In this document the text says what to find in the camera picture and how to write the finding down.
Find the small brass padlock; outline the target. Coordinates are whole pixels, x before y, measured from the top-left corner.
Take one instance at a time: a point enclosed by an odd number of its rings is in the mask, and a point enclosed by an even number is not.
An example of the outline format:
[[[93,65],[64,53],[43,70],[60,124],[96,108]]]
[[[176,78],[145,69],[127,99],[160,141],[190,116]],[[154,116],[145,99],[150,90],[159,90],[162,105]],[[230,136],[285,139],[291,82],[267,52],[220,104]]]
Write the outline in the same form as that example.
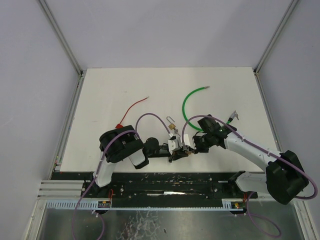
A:
[[[166,120],[169,122],[168,128],[170,130],[175,130],[176,129],[175,121],[170,116],[167,116]]]

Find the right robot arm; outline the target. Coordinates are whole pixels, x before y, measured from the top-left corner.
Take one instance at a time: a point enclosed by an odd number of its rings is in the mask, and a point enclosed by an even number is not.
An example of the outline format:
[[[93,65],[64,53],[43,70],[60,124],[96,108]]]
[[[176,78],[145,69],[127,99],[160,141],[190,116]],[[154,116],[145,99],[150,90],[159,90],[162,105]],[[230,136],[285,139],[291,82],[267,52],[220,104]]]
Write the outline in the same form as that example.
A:
[[[271,151],[257,144],[250,144],[233,126],[222,126],[210,115],[198,120],[204,134],[194,136],[198,153],[207,153],[213,146],[235,152],[258,166],[262,173],[240,171],[234,181],[243,192],[271,195],[277,202],[286,205],[309,184],[303,175],[304,169],[298,156],[286,152]]]

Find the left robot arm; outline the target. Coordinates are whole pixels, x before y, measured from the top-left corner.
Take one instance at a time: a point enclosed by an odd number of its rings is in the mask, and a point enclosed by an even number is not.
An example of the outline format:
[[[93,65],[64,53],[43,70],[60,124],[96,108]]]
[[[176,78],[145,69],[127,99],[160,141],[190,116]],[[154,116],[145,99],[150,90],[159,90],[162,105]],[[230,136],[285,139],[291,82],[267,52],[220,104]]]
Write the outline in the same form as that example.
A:
[[[180,136],[170,133],[169,140],[163,144],[155,137],[149,137],[143,142],[132,125],[105,132],[99,142],[102,156],[93,174],[93,180],[99,188],[112,181],[116,164],[126,159],[130,160],[135,169],[142,169],[149,164],[149,158],[168,158],[171,163],[188,157],[195,150],[187,134]]]

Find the keys of small padlock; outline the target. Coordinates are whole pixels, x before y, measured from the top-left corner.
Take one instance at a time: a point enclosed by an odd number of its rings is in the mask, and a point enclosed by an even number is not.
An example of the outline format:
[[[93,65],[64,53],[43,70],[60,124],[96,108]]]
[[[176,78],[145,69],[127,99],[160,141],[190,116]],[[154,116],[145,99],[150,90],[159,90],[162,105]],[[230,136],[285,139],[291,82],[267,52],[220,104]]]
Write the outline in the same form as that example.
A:
[[[174,128],[174,133],[178,136],[181,136],[180,133],[179,133],[179,130],[177,128]]]

